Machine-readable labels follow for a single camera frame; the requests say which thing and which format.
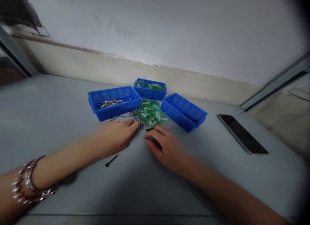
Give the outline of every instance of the green plastic part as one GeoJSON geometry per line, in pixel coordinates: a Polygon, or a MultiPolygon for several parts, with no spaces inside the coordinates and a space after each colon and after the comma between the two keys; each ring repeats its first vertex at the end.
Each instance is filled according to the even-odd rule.
{"type": "Polygon", "coordinates": [[[143,99],[137,110],[137,116],[145,127],[155,127],[169,120],[168,115],[160,109],[156,100],[143,99]]]}
{"type": "Polygon", "coordinates": [[[159,91],[165,91],[165,86],[160,85],[160,84],[149,84],[145,82],[144,80],[139,80],[135,82],[136,87],[141,87],[141,88],[148,88],[148,89],[153,89],[153,90],[159,90],[159,91]]]}

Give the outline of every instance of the bracelet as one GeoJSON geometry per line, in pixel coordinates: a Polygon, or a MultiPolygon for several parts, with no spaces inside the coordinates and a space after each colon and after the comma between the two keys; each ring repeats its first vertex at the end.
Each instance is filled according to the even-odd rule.
{"type": "Polygon", "coordinates": [[[12,193],[14,194],[13,199],[18,199],[17,202],[23,203],[23,204],[31,204],[33,202],[38,202],[38,201],[43,201],[45,200],[48,196],[51,196],[56,193],[57,187],[52,187],[46,190],[41,190],[36,188],[33,185],[33,182],[31,180],[31,175],[33,169],[36,167],[36,163],[42,159],[44,156],[41,156],[40,158],[36,160],[29,161],[28,163],[24,164],[22,166],[22,169],[18,172],[15,181],[12,183],[12,186],[14,186],[12,193]],[[21,192],[22,186],[21,183],[23,181],[23,173],[25,173],[25,182],[27,187],[34,193],[41,194],[35,197],[29,197],[24,195],[23,192],[21,192]]]}

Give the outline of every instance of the black phone screen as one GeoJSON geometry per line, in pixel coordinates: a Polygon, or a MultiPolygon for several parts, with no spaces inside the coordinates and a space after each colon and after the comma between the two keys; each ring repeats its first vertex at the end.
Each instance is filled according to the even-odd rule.
{"type": "Polygon", "coordinates": [[[243,145],[253,154],[268,154],[265,148],[231,115],[219,114],[243,145]]]}

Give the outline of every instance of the gray tabletop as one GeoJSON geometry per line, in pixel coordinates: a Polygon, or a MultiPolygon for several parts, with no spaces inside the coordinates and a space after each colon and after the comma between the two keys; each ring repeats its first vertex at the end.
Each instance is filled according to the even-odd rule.
{"type": "MultiPolygon", "coordinates": [[[[91,111],[87,93],[114,87],[48,75],[1,87],[0,173],[91,133],[100,123],[91,111]]],[[[307,181],[306,163],[237,106],[189,100],[208,112],[198,129],[188,134],[174,121],[164,124],[177,136],[184,150],[280,215],[297,216],[297,205],[307,181]],[[216,117],[219,113],[233,115],[270,154],[246,154],[216,117]]],[[[63,216],[121,215],[131,219],[192,216],[200,220],[220,216],[195,186],[156,160],[144,135],[145,131],[138,131],[130,146],[119,153],[109,168],[105,164],[113,157],[68,177],[54,196],[31,208],[20,223],[34,217],[50,220],[53,215],[56,220],[63,216]]]]}

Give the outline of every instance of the blue storage bin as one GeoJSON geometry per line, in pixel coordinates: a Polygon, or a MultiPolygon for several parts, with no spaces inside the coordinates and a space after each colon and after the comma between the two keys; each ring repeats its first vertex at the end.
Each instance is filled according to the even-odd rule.
{"type": "Polygon", "coordinates": [[[134,89],[139,93],[139,95],[142,98],[146,98],[146,99],[152,99],[152,100],[158,100],[158,101],[162,101],[163,98],[165,97],[166,93],[167,93],[167,87],[165,83],[162,82],[157,82],[157,81],[152,81],[152,80],[145,80],[145,79],[140,79],[138,78],[135,83],[139,80],[144,80],[144,82],[146,83],[156,83],[159,85],[164,85],[165,86],[165,91],[159,91],[159,90],[154,90],[154,89],[147,89],[147,88],[141,88],[141,87],[136,87],[134,86],[134,89]]]}
{"type": "Polygon", "coordinates": [[[141,101],[142,98],[131,86],[92,91],[88,93],[89,105],[100,122],[139,108],[141,101]],[[117,100],[123,100],[123,103],[103,109],[99,107],[98,103],[114,100],[113,97],[117,100]]]}
{"type": "Polygon", "coordinates": [[[177,93],[164,98],[160,108],[188,133],[198,128],[204,122],[208,114],[177,93]],[[197,120],[197,122],[193,122],[186,117],[185,114],[192,120],[197,120]]]}

